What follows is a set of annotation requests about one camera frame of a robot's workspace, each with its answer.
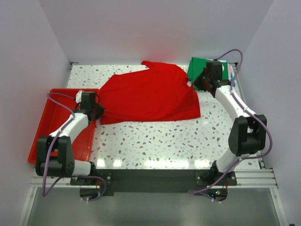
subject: white wall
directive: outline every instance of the white wall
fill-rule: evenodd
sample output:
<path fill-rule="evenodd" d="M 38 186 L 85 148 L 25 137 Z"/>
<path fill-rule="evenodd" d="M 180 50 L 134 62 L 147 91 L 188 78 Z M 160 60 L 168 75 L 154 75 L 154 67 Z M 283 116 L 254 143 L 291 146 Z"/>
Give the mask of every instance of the white wall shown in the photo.
<path fill-rule="evenodd" d="M 246 50 L 273 0 L 39 0 L 68 59 L 187 63 Z"/>
<path fill-rule="evenodd" d="M 2 0 L 0 31 L 0 225 L 14 226 L 46 93 L 66 85 L 68 61 L 37 0 Z"/>
<path fill-rule="evenodd" d="M 301 225 L 301 1 L 275 0 L 246 50 L 240 79 L 248 105 L 268 118 L 274 168 L 286 213 Z"/>

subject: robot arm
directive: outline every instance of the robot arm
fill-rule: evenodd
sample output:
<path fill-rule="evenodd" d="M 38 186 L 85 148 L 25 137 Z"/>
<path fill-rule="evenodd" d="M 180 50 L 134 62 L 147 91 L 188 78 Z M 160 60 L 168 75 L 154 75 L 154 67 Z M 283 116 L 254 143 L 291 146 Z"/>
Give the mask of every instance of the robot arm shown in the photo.
<path fill-rule="evenodd" d="M 212 182 L 218 174 L 226 172 L 238 159 L 248 157 L 262 150 L 265 147 L 266 131 L 253 117 L 245 112 L 245 109 L 248 109 L 248 112 L 256 115 L 234 90 L 230 90 L 230 81 L 222 79 L 222 64 L 219 61 L 207 62 L 206 68 L 193 84 L 199 90 L 211 92 L 212 96 L 224 106 L 233 121 L 228 139 L 228 150 L 220 159 L 213 162 L 210 173 L 205 178 L 205 180 Z M 232 95 L 235 95 L 244 109 L 238 105 Z M 256 115 L 256 117 L 265 125 L 267 124 L 264 115 Z"/>
<path fill-rule="evenodd" d="M 74 110 L 74 115 L 71 114 L 69 119 L 49 136 L 42 136 L 38 139 L 36 160 L 36 173 L 38 176 L 42 176 L 44 173 L 46 155 L 50 143 L 55 138 L 58 131 L 61 131 L 62 127 L 72 118 L 72 122 L 61 131 L 51 150 L 51 152 L 58 151 L 58 155 L 56 157 L 50 157 L 47 176 L 71 177 L 90 175 L 93 163 L 74 160 L 72 143 L 91 121 L 99 119 L 104 113 L 104 108 L 102 108 L 99 103 L 95 102 L 95 97 L 95 92 L 79 91 L 76 95 L 78 104 Z"/>

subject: glass panel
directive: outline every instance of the glass panel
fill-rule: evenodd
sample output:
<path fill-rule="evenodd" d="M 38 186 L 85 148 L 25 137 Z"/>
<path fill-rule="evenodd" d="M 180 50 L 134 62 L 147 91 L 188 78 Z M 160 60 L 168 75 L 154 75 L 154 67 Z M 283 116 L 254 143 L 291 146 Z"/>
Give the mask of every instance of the glass panel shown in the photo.
<path fill-rule="evenodd" d="M 38 189 L 29 226 L 278 226 L 269 189 L 230 188 L 222 204 L 189 194 L 116 193 L 80 201 L 78 188 Z"/>

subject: metal frame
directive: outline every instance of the metal frame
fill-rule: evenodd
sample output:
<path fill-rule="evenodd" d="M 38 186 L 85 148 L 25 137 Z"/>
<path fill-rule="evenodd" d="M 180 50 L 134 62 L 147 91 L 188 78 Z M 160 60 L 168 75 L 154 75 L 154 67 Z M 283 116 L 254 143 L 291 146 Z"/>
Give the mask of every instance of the metal frame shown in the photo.
<path fill-rule="evenodd" d="M 21 217 L 20 217 L 18 226 L 27 225 L 30 213 L 32 211 L 32 205 L 33 205 L 34 199 L 36 197 L 37 190 L 38 190 L 37 187 L 29 187 L 29 191 L 26 196 L 26 200 L 25 200 L 25 203 L 23 206 L 23 210 L 21 213 Z"/>
<path fill-rule="evenodd" d="M 277 182 L 272 169 L 246 169 L 235 170 L 237 186 L 230 186 L 231 189 L 239 188 L 269 188 L 271 197 L 275 206 L 275 210 L 281 226 L 288 226 L 288 221 L 285 216 L 284 208 L 282 206 Z M 47 178 L 46 186 L 50 186 L 56 178 Z M 43 178 L 33 176 L 30 182 L 30 188 L 26 197 L 24 208 L 21 214 L 19 226 L 27 225 L 34 198 L 39 187 L 42 187 Z M 70 185 L 70 178 L 62 178 L 55 187 L 59 188 L 94 188 L 95 186 L 72 186 Z M 222 186 L 214 186 L 212 189 L 220 189 Z"/>

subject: cable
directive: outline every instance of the cable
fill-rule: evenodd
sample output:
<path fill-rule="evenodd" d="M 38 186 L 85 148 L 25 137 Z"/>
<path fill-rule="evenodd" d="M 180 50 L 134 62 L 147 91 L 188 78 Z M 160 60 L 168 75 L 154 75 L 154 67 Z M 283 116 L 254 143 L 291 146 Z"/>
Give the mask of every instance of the cable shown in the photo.
<path fill-rule="evenodd" d="M 68 120 L 63 126 L 62 128 L 57 132 L 57 134 L 55 135 L 55 137 L 53 138 L 53 140 L 51 141 L 50 143 L 50 146 L 48 148 L 48 151 L 47 151 L 47 156 L 46 156 L 46 160 L 45 160 L 45 167 L 44 167 L 44 172 L 43 172 L 43 183 L 42 183 L 42 196 L 45 197 L 46 195 L 49 194 L 49 192 L 51 191 L 51 189 L 56 185 L 56 183 L 62 179 L 62 178 L 58 178 L 50 187 L 49 189 L 46 191 L 46 179 L 47 179 L 47 173 L 48 173 L 48 165 L 49 165 L 49 159 L 50 159 L 50 154 L 51 154 L 51 150 L 55 144 L 55 141 L 57 140 L 58 136 L 61 134 L 61 132 L 74 120 L 74 117 L 75 117 L 75 114 L 74 112 L 66 107 L 65 105 L 57 102 L 56 100 L 52 99 L 50 97 L 51 94 L 56 94 L 56 95 L 61 95 L 61 96 L 64 96 L 64 97 L 69 97 L 69 98 L 72 98 L 71 96 L 68 96 L 68 95 L 65 95 L 65 94 L 62 94 L 62 93 L 48 93 L 47 94 L 47 98 L 49 100 L 51 100 L 52 102 L 60 105 L 61 107 L 67 109 L 73 116 L 73 118 L 71 118 L 70 120 Z"/>
<path fill-rule="evenodd" d="M 106 182 L 105 182 L 104 179 L 102 179 L 101 177 L 95 177 L 95 176 L 78 176 L 78 177 L 79 177 L 79 178 L 93 178 L 93 179 L 99 179 L 99 180 L 102 182 L 102 184 L 103 184 L 103 192 L 101 192 L 101 194 L 99 194 L 99 195 L 98 195 L 96 198 L 94 198 L 94 199 L 87 199 L 87 202 L 96 201 L 96 200 L 100 199 L 100 198 L 104 195 L 105 190 L 106 190 L 106 187 L 107 187 L 107 184 L 106 184 Z"/>
<path fill-rule="evenodd" d="M 67 94 L 64 94 L 64 93 L 55 93 L 55 92 L 48 93 L 48 95 L 52 95 L 52 94 L 60 95 L 60 96 L 63 96 L 63 97 L 68 97 L 68 98 L 71 98 L 72 100 L 75 100 L 74 97 L 71 97 L 71 96 L 69 96 Z"/>
<path fill-rule="evenodd" d="M 54 137 L 53 140 L 51 141 L 50 146 L 49 146 L 49 148 L 48 148 L 47 156 L 46 156 L 46 160 L 45 160 L 45 168 L 44 168 L 44 172 L 43 172 L 43 184 L 42 184 L 42 196 L 43 196 L 43 197 L 45 197 L 46 195 L 48 195 L 49 192 L 51 191 L 51 189 L 56 185 L 56 183 L 57 183 L 60 179 L 62 179 L 62 178 L 56 179 L 55 182 L 54 182 L 54 183 L 49 187 L 49 189 L 46 191 L 46 179 L 47 179 L 48 165 L 49 165 L 49 159 L 50 159 L 51 150 L 52 150 L 52 148 L 53 148 L 53 146 L 54 146 L 54 144 L 55 144 L 55 141 L 57 140 L 58 136 L 62 133 L 62 131 L 63 131 L 63 130 L 64 130 L 64 129 L 65 129 L 65 128 L 73 121 L 73 120 L 74 120 L 74 118 L 75 118 L 75 114 L 74 114 L 74 112 L 73 112 L 70 108 L 66 107 L 65 105 L 59 103 L 58 101 L 56 101 L 56 100 L 54 100 L 54 99 L 52 99 L 52 98 L 50 97 L 50 95 L 52 95 L 52 94 L 55 94 L 55 95 L 61 95 L 61 96 L 68 97 L 68 98 L 71 98 L 71 99 L 75 100 L 73 97 L 68 96 L 68 95 L 66 95 L 66 94 L 62 94 L 62 93 L 48 93 L 48 94 L 47 94 L 47 98 L 48 98 L 49 100 L 51 100 L 52 102 L 54 102 L 54 103 L 60 105 L 61 107 L 65 108 L 65 109 L 67 109 L 67 110 L 72 114 L 73 117 L 72 117 L 70 120 L 68 120 L 68 121 L 61 127 L 61 129 L 57 132 L 57 134 L 55 135 L 55 137 Z M 88 202 L 90 202 L 90 201 L 96 201 L 96 200 L 100 199 L 100 198 L 103 196 L 103 194 L 104 194 L 105 191 L 106 191 L 106 186 L 107 186 L 104 179 L 102 179 L 101 177 L 94 177 L 94 176 L 80 176 L 80 178 L 96 178 L 96 179 L 99 179 L 99 180 L 101 181 L 101 182 L 100 182 L 100 186 L 101 186 L 101 184 L 103 183 L 103 192 L 102 192 L 98 197 L 96 197 L 96 198 L 94 198 L 94 199 L 89 199 Z"/>
<path fill-rule="evenodd" d="M 232 95 L 232 97 L 234 98 L 234 100 L 236 101 L 236 103 L 237 103 L 242 109 L 245 110 L 244 106 L 240 103 L 240 101 L 237 99 L 237 97 L 235 96 L 235 94 L 232 92 L 232 90 L 233 90 L 233 85 L 234 85 L 234 81 L 235 81 L 235 79 L 236 79 L 236 77 L 237 77 L 237 75 L 238 75 L 238 72 L 239 72 L 239 70 L 240 70 L 240 67 L 241 67 L 241 65 L 242 65 L 242 63 L 243 63 L 243 59 L 244 59 L 244 54 L 243 54 L 243 52 L 240 51 L 239 49 L 235 48 L 235 49 L 232 49 L 232 50 L 226 52 L 225 54 L 221 55 L 221 56 L 220 56 L 219 58 L 217 58 L 216 60 L 219 60 L 219 59 L 222 58 L 223 56 L 225 56 L 225 55 L 227 55 L 228 53 L 233 52 L 233 51 L 237 51 L 237 52 L 240 53 L 240 63 L 239 63 L 239 65 L 238 65 L 238 67 L 237 67 L 236 72 L 234 73 L 234 77 L 233 77 L 233 80 L 232 80 L 231 85 L 230 85 L 230 91 L 231 91 L 231 95 Z M 262 154 L 262 155 L 255 156 L 255 157 L 244 157 L 244 158 L 241 158 L 241 160 L 245 160 L 245 159 L 259 159 L 259 158 L 265 157 L 265 156 L 267 156 L 267 155 L 270 153 L 270 151 L 272 150 L 272 147 L 273 147 L 273 139 L 272 139 L 272 135 L 271 135 L 269 129 L 267 128 L 267 126 L 266 126 L 261 120 L 259 120 L 255 115 L 253 115 L 252 113 L 250 113 L 248 110 L 245 110 L 245 112 L 246 112 L 248 115 L 250 115 L 252 118 L 254 118 L 254 119 L 255 119 L 255 120 L 256 120 L 256 121 L 257 121 L 264 129 L 265 129 L 265 131 L 267 132 L 268 137 L 269 137 L 269 148 L 268 148 L 268 150 L 267 150 L 264 154 Z M 199 190 L 199 191 L 190 190 L 190 191 L 188 191 L 188 193 L 189 193 L 189 194 L 203 194 L 203 192 L 205 192 L 205 191 L 209 190 L 210 188 L 212 188 L 213 186 L 217 185 L 217 184 L 218 184 L 218 183 L 219 183 L 219 182 L 227 175 L 227 173 L 229 173 L 229 171 L 230 171 L 232 168 L 234 168 L 235 166 L 237 166 L 237 165 L 241 162 L 241 160 L 240 160 L 240 159 L 237 159 L 232 165 L 229 166 L 229 168 L 221 175 L 221 177 L 218 178 L 218 179 L 217 179 L 213 184 L 211 184 L 210 186 L 208 186 L 208 187 L 206 187 L 206 188 L 204 188 L 204 189 L 201 189 L 201 190 Z"/>

